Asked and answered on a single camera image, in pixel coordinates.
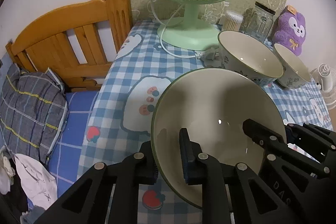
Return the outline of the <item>white standing fan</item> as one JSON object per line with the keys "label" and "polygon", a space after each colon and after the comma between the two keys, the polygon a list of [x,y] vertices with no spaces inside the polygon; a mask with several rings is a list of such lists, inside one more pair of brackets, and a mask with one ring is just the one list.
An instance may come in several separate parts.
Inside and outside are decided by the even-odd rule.
{"label": "white standing fan", "polygon": [[327,108],[334,109],[336,103],[335,69],[322,63],[318,68],[312,70],[311,74],[321,91]]}

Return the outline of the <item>glass jar black lid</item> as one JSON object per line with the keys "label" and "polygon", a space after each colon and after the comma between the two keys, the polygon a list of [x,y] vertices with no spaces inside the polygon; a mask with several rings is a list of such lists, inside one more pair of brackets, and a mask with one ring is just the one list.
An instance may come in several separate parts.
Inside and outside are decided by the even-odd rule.
{"label": "glass jar black lid", "polygon": [[275,11],[256,1],[251,17],[248,19],[247,26],[244,29],[244,34],[264,43],[273,25],[273,17],[275,15]]}

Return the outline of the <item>white crumpled cloth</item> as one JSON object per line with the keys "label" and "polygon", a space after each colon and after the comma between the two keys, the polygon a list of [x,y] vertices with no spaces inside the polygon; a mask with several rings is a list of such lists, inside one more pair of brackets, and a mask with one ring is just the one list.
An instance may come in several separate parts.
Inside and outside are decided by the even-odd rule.
{"label": "white crumpled cloth", "polygon": [[14,161],[15,167],[12,167],[7,155],[1,152],[1,194],[10,191],[17,174],[23,191],[33,205],[47,210],[58,199],[56,179],[32,157],[17,153]]}

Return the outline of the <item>purple plush bunny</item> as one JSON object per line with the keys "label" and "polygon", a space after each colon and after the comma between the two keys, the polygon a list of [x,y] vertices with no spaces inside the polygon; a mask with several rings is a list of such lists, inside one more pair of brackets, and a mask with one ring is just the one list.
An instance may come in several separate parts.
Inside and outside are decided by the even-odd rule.
{"label": "purple plush bunny", "polygon": [[302,45],[305,39],[305,17],[293,6],[287,5],[278,17],[272,42],[274,44],[281,44],[296,56],[299,56],[302,53]]}

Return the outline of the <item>cotton swab container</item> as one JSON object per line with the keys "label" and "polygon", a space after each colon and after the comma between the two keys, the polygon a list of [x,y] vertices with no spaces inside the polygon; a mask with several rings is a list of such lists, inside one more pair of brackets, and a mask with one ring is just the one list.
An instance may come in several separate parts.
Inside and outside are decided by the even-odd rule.
{"label": "cotton swab container", "polygon": [[223,31],[239,31],[244,17],[234,11],[227,10],[223,16]]}

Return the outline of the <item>large cream green-rimmed bowl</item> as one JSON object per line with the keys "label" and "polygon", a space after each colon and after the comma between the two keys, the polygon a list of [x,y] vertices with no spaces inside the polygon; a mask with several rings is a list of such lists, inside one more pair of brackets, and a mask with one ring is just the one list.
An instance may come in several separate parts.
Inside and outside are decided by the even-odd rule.
{"label": "large cream green-rimmed bowl", "polygon": [[258,172],[263,149],[243,132],[252,119],[281,136],[285,128],[270,96],[253,81],[225,69],[203,68],[173,80],[155,107],[151,147],[167,185],[184,201],[202,206],[202,188],[183,178],[179,131],[187,129],[191,141],[220,162],[243,162]]}

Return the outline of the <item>leaf pattern ceramic bowl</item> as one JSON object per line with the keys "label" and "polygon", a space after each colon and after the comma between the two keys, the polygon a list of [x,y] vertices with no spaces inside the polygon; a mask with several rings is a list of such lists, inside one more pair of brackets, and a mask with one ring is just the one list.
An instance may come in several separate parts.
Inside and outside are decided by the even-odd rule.
{"label": "leaf pattern ceramic bowl", "polygon": [[277,82],[284,88],[297,89],[311,81],[306,65],[288,48],[274,44],[273,53],[279,58],[284,68],[283,75]]}

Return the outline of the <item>blue checkered tablecloth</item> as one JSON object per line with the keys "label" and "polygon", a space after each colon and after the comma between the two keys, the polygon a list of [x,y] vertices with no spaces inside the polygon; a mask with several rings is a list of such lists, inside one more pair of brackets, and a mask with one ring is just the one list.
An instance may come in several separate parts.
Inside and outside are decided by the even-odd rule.
{"label": "blue checkered tablecloth", "polygon": [[[165,88],[180,75],[204,67],[200,59],[179,59],[162,50],[158,24],[138,22],[131,29],[97,94],[88,121],[77,178],[96,162],[121,162],[150,139],[154,107]],[[276,83],[263,87],[284,124],[309,122],[333,130],[329,112],[314,80],[296,90]],[[202,223],[201,210],[182,201],[159,176],[140,186],[138,223]]]}

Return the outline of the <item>blue bed sheet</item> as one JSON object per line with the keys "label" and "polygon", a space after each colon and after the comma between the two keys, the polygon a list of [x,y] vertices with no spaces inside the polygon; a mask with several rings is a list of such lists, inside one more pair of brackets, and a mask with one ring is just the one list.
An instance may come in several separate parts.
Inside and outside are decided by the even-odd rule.
{"label": "blue bed sheet", "polygon": [[57,196],[62,196],[81,176],[83,141],[98,91],[67,93],[68,118],[51,154],[48,171],[55,178]]}

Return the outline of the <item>grey plaid pillow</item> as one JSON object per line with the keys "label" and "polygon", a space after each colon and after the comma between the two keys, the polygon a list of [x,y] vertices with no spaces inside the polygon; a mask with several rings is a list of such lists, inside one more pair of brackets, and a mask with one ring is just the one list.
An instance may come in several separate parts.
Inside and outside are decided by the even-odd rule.
{"label": "grey plaid pillow", "polygon": [[1,90],[1,133],[11,156],[47,165],[67,116],[65,85],[55,72],[9,67]]}

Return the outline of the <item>blue floral ceramic bowl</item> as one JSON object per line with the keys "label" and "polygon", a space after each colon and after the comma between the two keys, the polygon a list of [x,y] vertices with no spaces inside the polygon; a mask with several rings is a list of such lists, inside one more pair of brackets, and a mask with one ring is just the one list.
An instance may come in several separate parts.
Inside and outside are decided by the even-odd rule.
{"label": "blue floral ceramic bowl", "polygon": [[284,69],[279,58],[263,43],[236,31],[218,34],[222,68],[236,72],[266,86],[282,77]]}

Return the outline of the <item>green cartoon wall mat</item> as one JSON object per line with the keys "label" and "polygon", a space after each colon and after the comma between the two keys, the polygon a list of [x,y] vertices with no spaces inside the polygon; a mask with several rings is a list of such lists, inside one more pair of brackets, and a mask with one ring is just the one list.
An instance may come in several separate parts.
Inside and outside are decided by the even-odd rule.
{"label": "green cartoon wall mat", "polygon": [[[276,15],[273,18],[277,19],[286,6],[286,1],[287,0],[226,0],[215,4],[200,5],[198,18],[211,24],[219,24],[224,13],[230,10],[244,16],[240,27],[240,30],[243,31],[247,28],[251,20],[252,11],[256,2],[275,11]],[[131,0],[131,13],[134,22],[154,19],[150,0]]]}

